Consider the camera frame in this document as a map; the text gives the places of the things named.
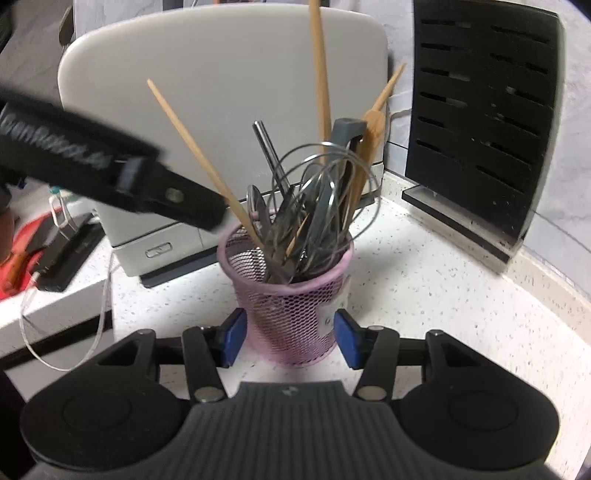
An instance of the screw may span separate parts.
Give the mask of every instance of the screw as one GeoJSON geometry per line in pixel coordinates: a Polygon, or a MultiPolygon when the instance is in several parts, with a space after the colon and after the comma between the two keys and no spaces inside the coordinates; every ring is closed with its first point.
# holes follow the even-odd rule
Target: screw
{"type": "Polygon", "coordinates": [[[295,397],[299,391],[300,390],[297,387],[290,385],[289,387],[281,390],[281,393],[283,393],[286,397],[295,397]]]}
{"type": "Polygon", "coordinates": [[[365,401],[379,401],[386,398],[386,391],[377,385],[367,385],[357,390],[357,396],[365,401]]]}
{"type": "Polygon", "coordinates": [[[181,203],[184,200],[184,194],[180,190],[169,187],[164,195],[166,199],[173,203],[181,203]]]}
{"type": "Polygon", "coordinates": [[[217,387],[201,387],[193,395],[201,403],[215,403],[223,398],[223,391],[217,387]]]}

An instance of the blue gripper pad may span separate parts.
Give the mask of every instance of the blue gripper pad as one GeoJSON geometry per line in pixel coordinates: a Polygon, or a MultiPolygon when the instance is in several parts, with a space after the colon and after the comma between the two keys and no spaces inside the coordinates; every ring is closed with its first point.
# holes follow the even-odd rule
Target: blue gripper pad
{"type": "Polygon", "coordinates": [[[226,322],[230,323],[230,325],[222,342],[222,365],[224,367],[233,365],[246,338],[246,310],[234,310],[228,320],[226,322]]]}
{"type": "Polygon", "coordinates": [[[335,313],[335,338],[340,352],[345,357],[349,368],[361,368],[361,355],[358,348],[356,331],[345,319],[345,310],[337,310],[335,313]]]}

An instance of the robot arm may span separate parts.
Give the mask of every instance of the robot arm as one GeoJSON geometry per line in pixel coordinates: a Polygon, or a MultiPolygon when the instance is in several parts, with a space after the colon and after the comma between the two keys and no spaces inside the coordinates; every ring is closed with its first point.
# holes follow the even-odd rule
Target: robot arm
{"type": "Polygon", "coordinates": [[[217,368],[245,335],[242,309],[180,338],[138,330],[61,377],[22,411],[39,461],[25,480],[557,480],[544,466],[550,400],[445,332],[400,338],[338,310],[337,344],[362,371],[353,395],[334,381],[242,382],[230,397],[217,368]],[[184,365],[189,401],[158,383],[164,364],[184,365]],[[409,365],[421,384],[391,400],[409,365]]]}
{"type": "Polygon", "coordinates": [[[129,212],[152,212],[212,230],[224,198],[159,162],[137,138],[0,87],[0,168],[129,212]]]}

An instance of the wooden spatula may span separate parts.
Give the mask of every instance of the wooden spatula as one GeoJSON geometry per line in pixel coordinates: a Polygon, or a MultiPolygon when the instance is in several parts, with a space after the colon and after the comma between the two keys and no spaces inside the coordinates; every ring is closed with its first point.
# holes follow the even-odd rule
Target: wooden spatula
{"type": "MultiPolygon", "coordinates": [[[[371,162],[374,160],[375,152],[378,149],[382,137],[384,135],[384,129],[386,126],[386,116],[382,112],[382,108],[386,104],[386,100],[390,97],[392,90],[394,89],[394,85],[400,78],[400,75],[404,71],[404,67],[406,63],[401,63],[396,71],[392,74],[392,77],[382,90],[382,93],[379,94],[378,98],[374,102],[373,107],[371,110],[365,112],[363,116],[363,120],[368,123],[368,126],[365,130],[363,135],[363,140],[359,144],[357,149],[357,155],[367,163],[368,167],[371,166],[371,162]]],[[[359,203],[359,199],[361,198],[361,194],[363,192],[363,187],[365,186],[365,182],[367,181],[367,175],[365,171],[360,167],[355,168],[355,176],[353,177],[353,182],[349,189],[349,195],[346,199],[348,206],[345,210],[345,221],[344,226],[345,229],[349,227],[352,219],[353,214],[355,213],[355,209],[359,203]]]]}

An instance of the wooden stick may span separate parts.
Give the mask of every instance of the wooden stick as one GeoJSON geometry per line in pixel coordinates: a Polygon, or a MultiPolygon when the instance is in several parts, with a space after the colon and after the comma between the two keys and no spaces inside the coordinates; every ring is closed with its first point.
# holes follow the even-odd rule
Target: wooden stick
{"type": "Polygon", "coordinates": [[[291,242],[289,245],[287,245],[287,249],[285,249],[285,257],[288,258],[291,255],[292,250],[294,249],[295,245],[296,245],[296,240],[297,238],[300,236],[301,230],[304,228],[304,224],[308,221],[308,217],[310,216],[310,214],[306,214],[306,216],[304,217],[304,219],[301,221],[300,226],[297,229],[297,232],[294,235],[294,238],[291,239],[291,242]]]}
{"type": "Polygon", "coordinates": [[[400,78],[400,76],[402,75],[402,72],[404,71],[405,66],[406,66],[405,61],[402,62],[400,65],[398,65],[398,68],[392,74],[392,78],[390,78],[390,80],[388,81],[388,83],[386,84],[384,89],[382,90],[382,93],[380,93],[378,95],[378,97],[375,99],[374,106],[371,107],[372,110],[380,111],[382,108],[384,108],[384,105],[386,104],[386,100],[388,100],[388,98],[392,94],[392,90],[394,90],[394,85],[396,85],[398,78],[400,78]]]}
{"type": "Polygon", "coordinates": [[[201,151],[201,149],[197,145],[197,142],[193,139],[193,137],[191,136],[189,131],[185,128],[183,123],[177,117],[177,114],[174,113],[174,110],[172,109],[172,107],[168,104],[168,102],[166,101],[164,96],[160,93],[160,91],[158,90],[158,88],[156,87],[156,85],[154,84],[154,82],[151,79],[148,79],[148,86],[150,87],[150,90],[152,90],[152,93],[156,97],[156,100],[158,100],[158,103],[162,107],[162,110],[164,111],[164,113],[166,113],[166,115],[168,116],[168,119],[170,120],[172,125],[177,130],[178,134],[181,136],[181,138],[183,139],[185,144],[188,146],[191,153],[194,155],[194,157],[197,159],[197,161],[201,165],[201,168],[203,170],[205,170],[205,173],[209,177],[209,180],[212,181],[212,183],[215,185],[215,188],[217,188],[218,192],[221,195],[223,195],[224,197],[226,197],[226,201],[228,202],[230,209],[232,210],[234,215],[236,215],[236,217],[238,218],[240,223],[244,226],[244,228],[246,229],[246,233],[248,233],[248,235],[251,237],[252,242],[258,248],[263,250],[264,249],[263,244],[256,233],[256,230],[252,224],[251,218],[248,216],[248,213],[246,212],[246,210],[244,209],[242,204],[238,201],[236,196],[232,193],[232,191],[230,190],[230,187],[228,187],[228,185],[226,185],[226,182],[223,181],[221,175],[218,173],[218,171],[213,166],[213,164],[203,154],[203,152],[201,151]]]}
{"type": "Polygon", "coordinates": [[[324,50],[324,34],[320,16],[320,0],[310,0],[310,32],[312,35],[312,51],[314,54],[314,71],[316,72],[316,103],[318,110],[318,128],[320,141],[330,138],[332,122],[330,121],[329,81],[326,71],[326,51],[324,50]]]}

